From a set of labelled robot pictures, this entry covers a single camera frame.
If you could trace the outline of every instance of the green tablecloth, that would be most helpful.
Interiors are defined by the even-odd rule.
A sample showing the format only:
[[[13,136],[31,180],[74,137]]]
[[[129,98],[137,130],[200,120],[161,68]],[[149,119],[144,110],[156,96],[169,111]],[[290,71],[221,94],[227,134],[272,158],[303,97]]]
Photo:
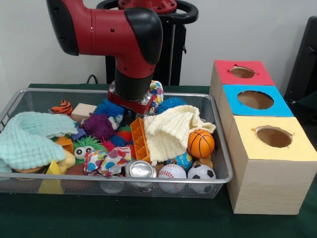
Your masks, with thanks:
[[[107,89],[106,85],[30,87]],[[208,93],[208,87],[164,87]],[[7,237],[317,237],[317,183],[298,216],[235,215],[226,186],[213,200],[0,194],[2,238]]]

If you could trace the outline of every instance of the blue spiky ball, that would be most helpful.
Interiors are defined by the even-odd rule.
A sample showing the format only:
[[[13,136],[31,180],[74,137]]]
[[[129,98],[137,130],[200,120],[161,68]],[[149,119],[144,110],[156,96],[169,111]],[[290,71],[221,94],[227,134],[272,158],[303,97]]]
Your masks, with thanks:
[[[173,97],[164,100],[156,109],[155,114],[161,114],[162,112],[165,112],[167,109],[174,108],[177,106],[187,105],[187,103],[178,97]]]
[[[121,136],[114,135],[110,138],[110,141],[115,145],[115,147],[123,147],[126,145],[126,142]]]
[[[106,114],[108,117],[123,115],[123,113],[124,113],[123,107],[120,107],[112,102],[109,102],[108,99],[104,99],[104,102],[99,104],[95,110],[95,114],[97,115]]]

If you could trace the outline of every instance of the orange striped toy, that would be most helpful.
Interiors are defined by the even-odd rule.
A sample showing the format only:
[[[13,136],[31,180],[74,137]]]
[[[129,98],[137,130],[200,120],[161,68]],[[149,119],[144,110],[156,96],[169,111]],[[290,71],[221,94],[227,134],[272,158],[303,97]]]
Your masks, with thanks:
[[[187,151],[198,159],[208,157],[214,150],[214,139],[205,130],[196,130],[189,135]]]
[[[69,101],[62,100],[59,106],[52,107],[51,111],[55,114],[70,115],[73,111],[73,107]]]

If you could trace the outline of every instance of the black cable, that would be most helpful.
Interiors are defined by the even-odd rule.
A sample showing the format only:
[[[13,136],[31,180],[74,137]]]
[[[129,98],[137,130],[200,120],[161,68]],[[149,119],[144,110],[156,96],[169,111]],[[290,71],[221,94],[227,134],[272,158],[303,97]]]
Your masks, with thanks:
[[[97,80],[97,78],[96,78],[96,76],[94,74],[89,75],[86,83],[89,83],[91,78],[94,78],[95,83],[98,84],[98,80]]]

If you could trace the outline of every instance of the wire basket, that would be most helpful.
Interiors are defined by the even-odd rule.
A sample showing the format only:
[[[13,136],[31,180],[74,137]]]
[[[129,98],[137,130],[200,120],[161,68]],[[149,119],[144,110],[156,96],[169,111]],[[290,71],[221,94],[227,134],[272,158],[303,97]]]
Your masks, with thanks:
[[[164,99],[180,97],[197,107],[200,117],[216,125],[212,154],[217,179],[127,178],[102,176],[69,176],[0,173],[0,192],[47,193],[76,195],[116,195],[147,197],[214,198],[222,185],[232,178],[232,166],[215,101],[206,94],[165,93]],[[24,89],[18,91],[0,115],[0,133],[7,122],[21,112],[51,113],[50,108],[61,100],[98,105],[107,98],[107,91]]]

